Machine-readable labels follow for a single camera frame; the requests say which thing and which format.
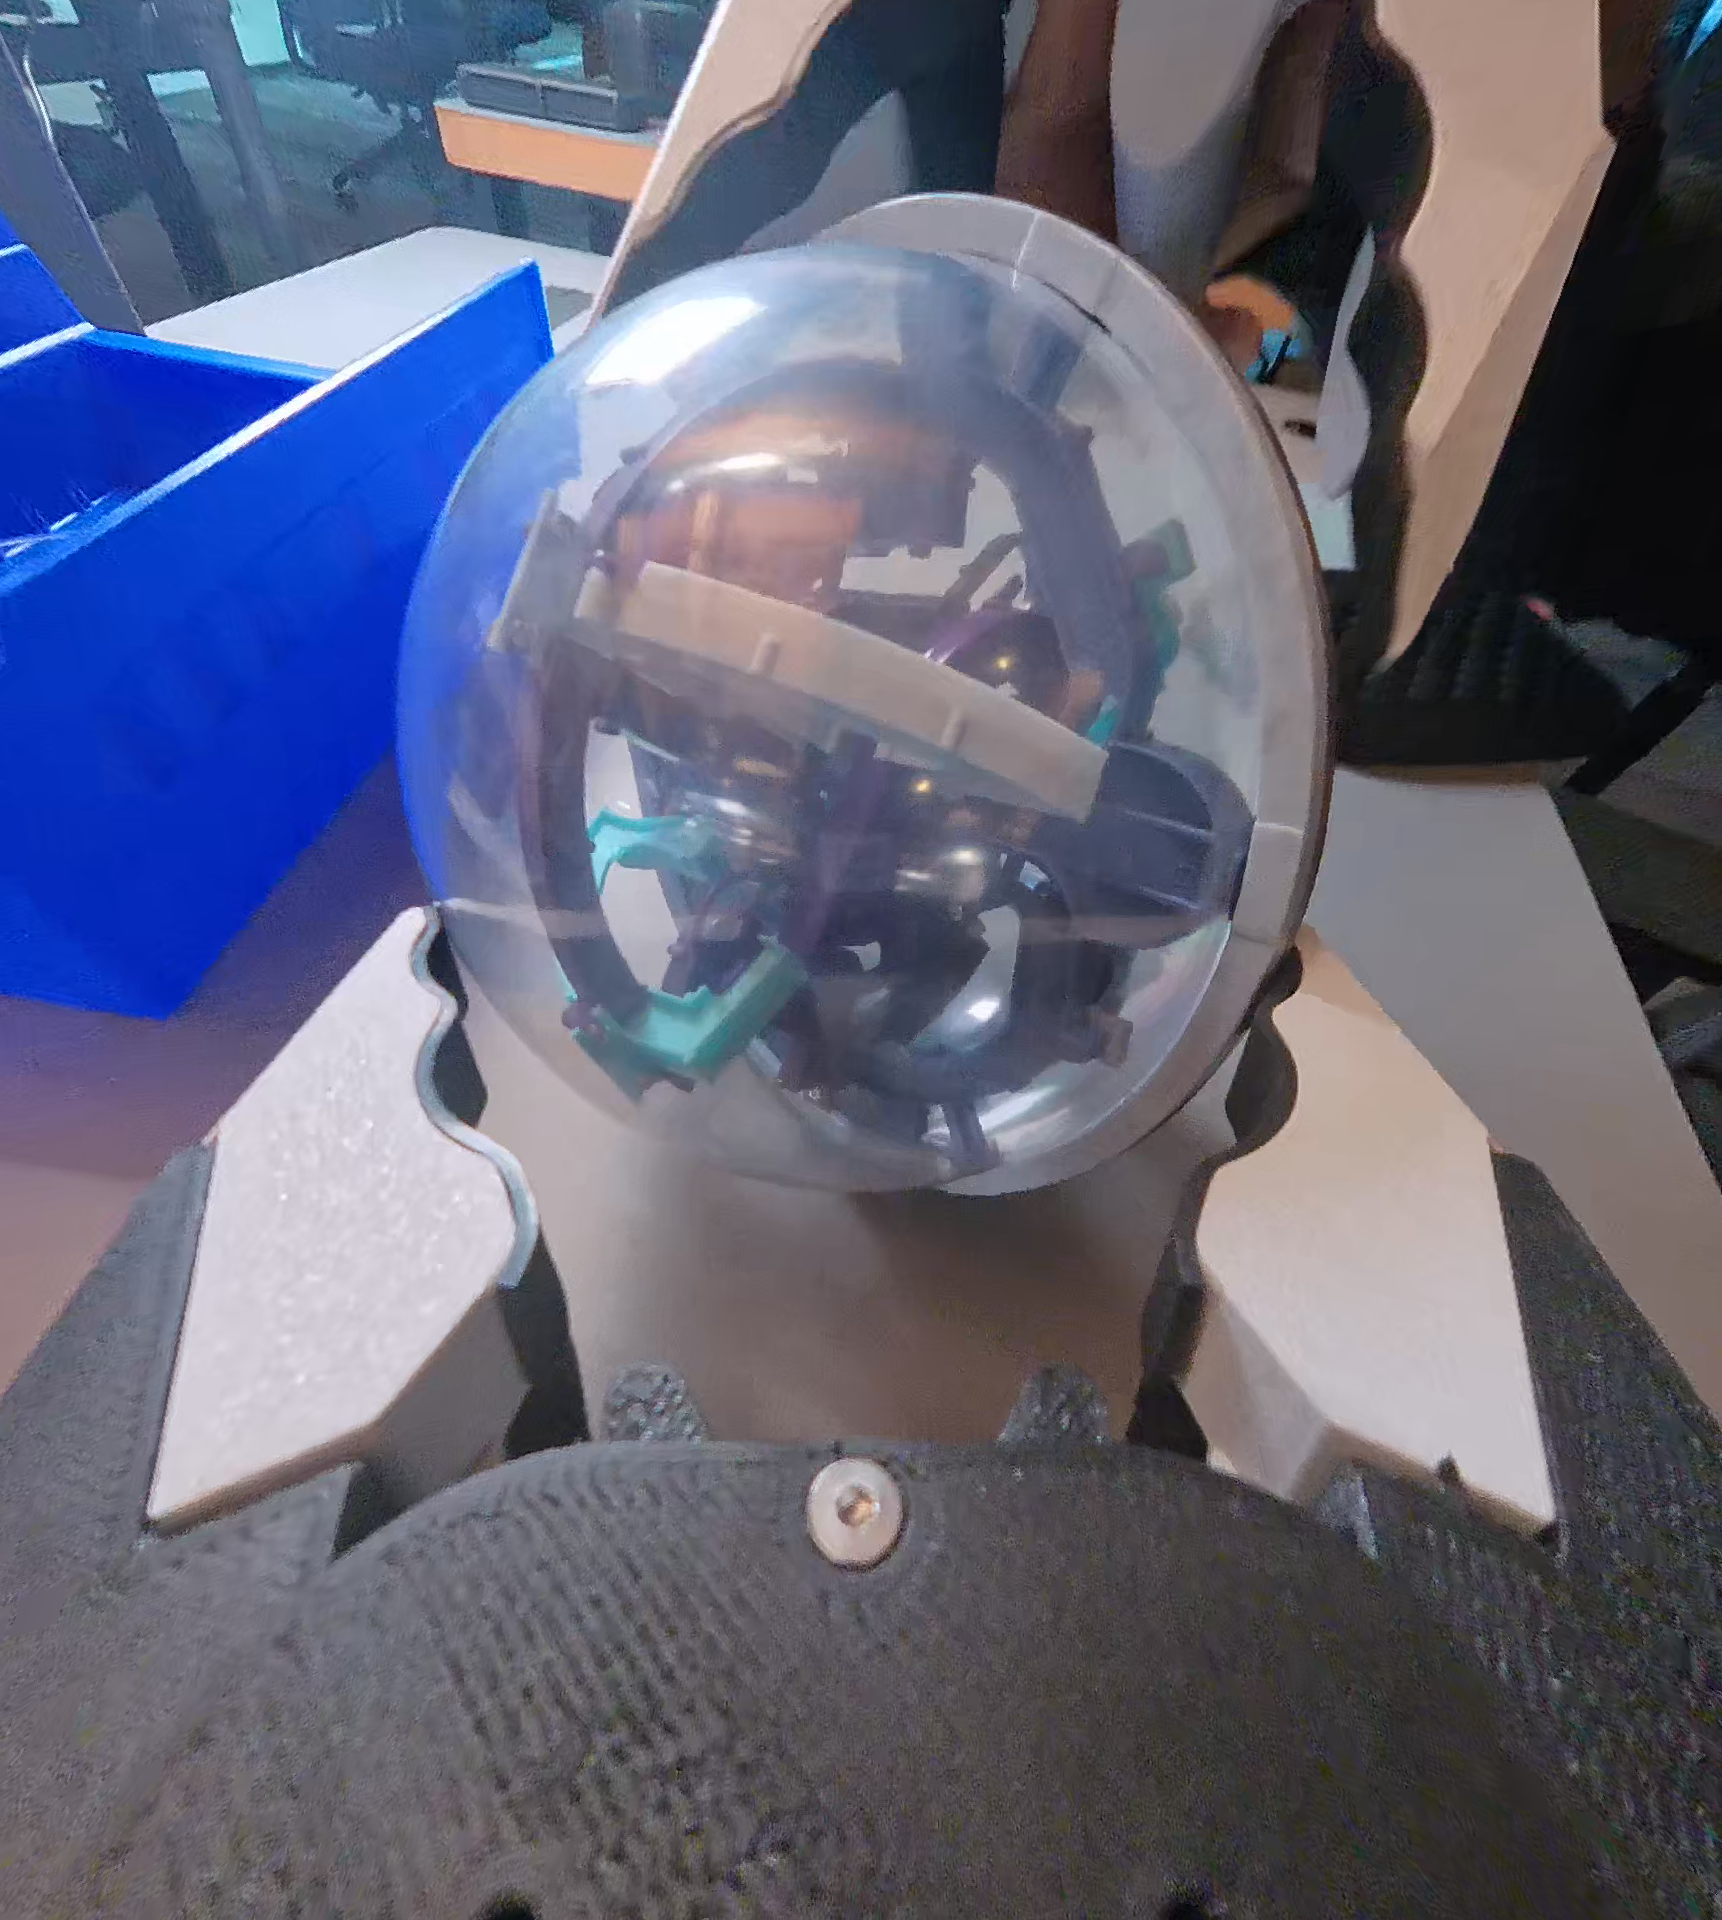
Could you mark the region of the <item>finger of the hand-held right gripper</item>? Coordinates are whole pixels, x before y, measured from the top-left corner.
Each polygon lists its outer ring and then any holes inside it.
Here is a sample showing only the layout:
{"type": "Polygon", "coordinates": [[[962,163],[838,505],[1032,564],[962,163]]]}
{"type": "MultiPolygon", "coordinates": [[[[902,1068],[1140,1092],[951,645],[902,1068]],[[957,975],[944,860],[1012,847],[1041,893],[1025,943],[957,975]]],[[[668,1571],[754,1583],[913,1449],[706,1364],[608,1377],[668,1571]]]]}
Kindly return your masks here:
{"type": "Polygon", "coordinates": [[[611,253],[598,316],[793,217],[848,134],[951,51],[944,2],[718,4],[611,253]]]}
{"type": "Polygon", "coordinates": [[[1386,131],[1347,327],[1369,394],[1347,669],[1420,638],[1491,489],[1615,139],[1594,2],[1371,4],[1386,131]]]}

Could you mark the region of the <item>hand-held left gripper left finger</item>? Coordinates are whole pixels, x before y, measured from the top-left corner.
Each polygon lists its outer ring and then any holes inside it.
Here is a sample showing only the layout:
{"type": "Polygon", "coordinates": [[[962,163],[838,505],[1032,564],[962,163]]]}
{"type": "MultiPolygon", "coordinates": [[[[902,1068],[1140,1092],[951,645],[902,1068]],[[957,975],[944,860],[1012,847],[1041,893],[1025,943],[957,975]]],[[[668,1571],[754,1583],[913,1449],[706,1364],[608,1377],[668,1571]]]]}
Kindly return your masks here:
{"type": "Polygon", "coordinates": [[[339,1467],[406,1507],[500,1449],[542,1372],[542,1235],[462,1018],[412,907],[211,1129],[157,1529],[339,1467]]]}

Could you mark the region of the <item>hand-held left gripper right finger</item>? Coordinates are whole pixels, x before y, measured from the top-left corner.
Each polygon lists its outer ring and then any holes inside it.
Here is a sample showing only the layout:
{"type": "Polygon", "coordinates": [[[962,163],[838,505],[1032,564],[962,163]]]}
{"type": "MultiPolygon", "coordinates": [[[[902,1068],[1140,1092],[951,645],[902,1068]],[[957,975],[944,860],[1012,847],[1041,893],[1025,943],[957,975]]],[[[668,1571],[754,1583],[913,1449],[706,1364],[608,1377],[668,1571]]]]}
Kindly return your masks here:
{"type": "Polygon", "coordinates": [[[1369,1469],[1556,1523],[1491,1132],[1319,931],[1184,1118],[1132,1441],[1301,1506],[1369,1469]]]}

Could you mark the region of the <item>clear plastic maze ball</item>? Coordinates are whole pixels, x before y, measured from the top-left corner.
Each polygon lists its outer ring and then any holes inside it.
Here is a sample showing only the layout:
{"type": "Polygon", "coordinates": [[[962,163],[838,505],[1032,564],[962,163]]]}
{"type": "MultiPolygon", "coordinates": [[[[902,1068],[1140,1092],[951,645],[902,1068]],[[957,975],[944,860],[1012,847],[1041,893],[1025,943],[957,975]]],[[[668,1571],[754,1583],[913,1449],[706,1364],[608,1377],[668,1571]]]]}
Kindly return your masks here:
{"type": "Polygon", "coordinates": [[[797,1188],[1136,1146],[1256,1020],[1332,789],[1256,400],[1111,242],[969,193],[593,322],[467,460],[398,697],[519,1057],[797,1188]]]}

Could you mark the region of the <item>person's right hand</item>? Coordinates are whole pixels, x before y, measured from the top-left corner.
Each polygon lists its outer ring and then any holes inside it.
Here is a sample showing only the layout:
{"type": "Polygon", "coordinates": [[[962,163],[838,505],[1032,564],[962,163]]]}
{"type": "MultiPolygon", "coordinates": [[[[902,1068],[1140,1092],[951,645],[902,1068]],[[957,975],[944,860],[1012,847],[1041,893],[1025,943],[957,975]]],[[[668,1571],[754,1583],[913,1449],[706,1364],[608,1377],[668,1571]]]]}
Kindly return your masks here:
{"type": "Polygon", "coordinates": [[[1117,2],[1039,2],[1006,88],[993,191],[1119,237],[1115,191],[1117,2]]]}

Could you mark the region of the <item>orange edged table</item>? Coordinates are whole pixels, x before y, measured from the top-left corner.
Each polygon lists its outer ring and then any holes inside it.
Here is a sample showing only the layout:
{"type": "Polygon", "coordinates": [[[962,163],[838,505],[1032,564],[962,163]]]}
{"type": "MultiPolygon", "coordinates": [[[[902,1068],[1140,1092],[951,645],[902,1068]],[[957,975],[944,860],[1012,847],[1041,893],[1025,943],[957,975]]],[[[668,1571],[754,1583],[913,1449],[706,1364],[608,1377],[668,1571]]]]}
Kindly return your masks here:
{"type": "Polygon", "coordinates": [[[443,153],[455,167],[631,206],[650,176],[660,130],[614,131],[436,100],[443,153]]]}

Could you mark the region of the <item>black office chair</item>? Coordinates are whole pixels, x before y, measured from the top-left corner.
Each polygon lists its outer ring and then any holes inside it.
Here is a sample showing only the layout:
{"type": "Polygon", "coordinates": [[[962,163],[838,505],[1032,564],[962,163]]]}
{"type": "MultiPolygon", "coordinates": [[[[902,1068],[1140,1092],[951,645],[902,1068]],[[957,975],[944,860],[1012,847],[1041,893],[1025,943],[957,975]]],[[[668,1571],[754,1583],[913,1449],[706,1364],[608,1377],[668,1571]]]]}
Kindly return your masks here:
{"type": "Polygon", "coordinates": [[[403,4],[278,2],[276,12],[289,59],[302,76],[344,86],[392,116],[392,131],[329,180],[334,202],[353,214],[359,187],[389,165],[424,161],[426,109],[403,4]]]}

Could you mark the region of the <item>blue plastic bin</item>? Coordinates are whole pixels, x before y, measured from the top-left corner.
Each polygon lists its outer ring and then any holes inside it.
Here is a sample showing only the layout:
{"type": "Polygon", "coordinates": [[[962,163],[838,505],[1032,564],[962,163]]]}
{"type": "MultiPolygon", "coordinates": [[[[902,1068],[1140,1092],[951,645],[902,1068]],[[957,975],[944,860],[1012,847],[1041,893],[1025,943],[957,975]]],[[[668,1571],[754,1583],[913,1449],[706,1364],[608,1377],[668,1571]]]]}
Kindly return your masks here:
{"type": "Polygon", "coordinates": [[[165,1018],[395,740],[523,261],[336,372],[87,322],[0,214],[0,996],[165,1018]]]}

